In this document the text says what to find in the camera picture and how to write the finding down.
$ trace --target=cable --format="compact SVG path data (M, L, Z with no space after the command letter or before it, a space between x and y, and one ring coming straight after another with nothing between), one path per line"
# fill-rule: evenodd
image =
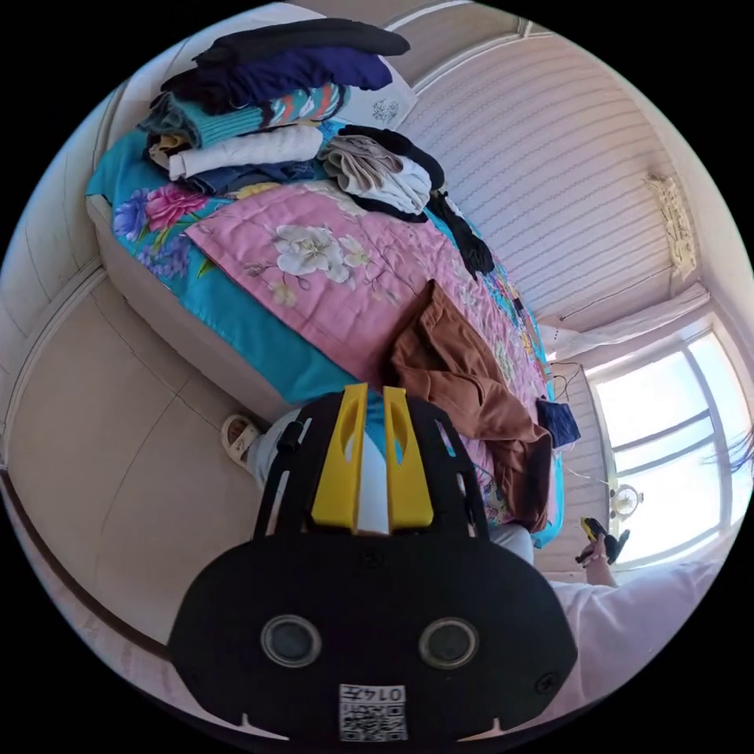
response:
M565 322L569 317L572 317L574 314L579 314L583 312L585 309L588 309L590 306L594 306L595 304L599 304L600 302L607 301L608 298L612 298L613 296L618 296L621 293L630 291L633 287L636 287L637 285L641 285L642 283L645 283L646 281L651 280L653 277L657 277L658 275L661 275L662 273L666 273L669 269L673 269L673 265L668 265L667 267L663 267L662 269L657 270L655 273L652 273L651 275L647 275L646 277L643 277L641 280L637 280L635 283L631 283L631 285L627 285L626 287L621 288L619 291L615 291L615 293L610 293L607 296L602 296L602 298L598 298L596 301L593 301L591 304L587 304L586 306L582 306L580 309L576 309L575 311L569 312L564 317L560 317L560 321Z
M605 485L608 489L612 489L613 486L604 479L595 479L594 477L588 477L586 474L579 474L577 471L574 471L573 469L569 469L565 464L563 464L563 468L566 471L570 471L571 474L573 474L574 477L581 477L582 479L589 479L591 481L598 481L600 484Z
M558 395L555 396L555 400L559 401L560 398L565 394L565 399L567 401L570 401L570 398L568 397L568 385L571 384L571 381L574 380L580 373L581 373L581 364L578 363L578 361L558 361L557 364L572 364L573 366L578 367L578 369L568 378L566 379L563 375L554 375L553 380L556 378L560 378L562 380L565 380L565 385L563 386L563 389L561 390Z

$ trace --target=tiled floor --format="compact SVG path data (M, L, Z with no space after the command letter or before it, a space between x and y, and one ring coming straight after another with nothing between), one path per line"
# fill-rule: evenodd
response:
M236 409L109 280L53 336L20 402L9 472L36 529L160 642L192 578L251 535L260 492L219 442Z

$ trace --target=qr code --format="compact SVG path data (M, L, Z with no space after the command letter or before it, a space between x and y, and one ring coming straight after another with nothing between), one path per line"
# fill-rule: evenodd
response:
M403 686L341 686L341 741L406 741Z

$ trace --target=slipper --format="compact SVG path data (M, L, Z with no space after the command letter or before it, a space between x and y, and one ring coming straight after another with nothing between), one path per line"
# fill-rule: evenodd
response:
M245 422L246 428L231 445L228 440L228 430L230 429L230 425L235 421ZM241 414L231 414L231 416L229 416L222 423L222 428L220 429L220 442L222 443L222 447L225 448L225 452L228 454L228 457L234 463L237 463L240 467L245 469L246 463L241 460L241 456L249 449L249 445L251 445L251 443L254 442L254 440L256 440L260 434L261 432L259 431L259 429L257 429L257 427L254 425L251 419L249 419L248 416L243 416Z

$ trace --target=curtain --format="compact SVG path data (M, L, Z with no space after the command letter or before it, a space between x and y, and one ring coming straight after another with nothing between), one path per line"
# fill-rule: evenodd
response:
M663 301L593 330L578 332L568 328L540 324L539 329L547 360L563 361L598 346L612 346L638 338L640 335L674 322L708 301L709 291L701 283L694 283L687 291L669 301Z

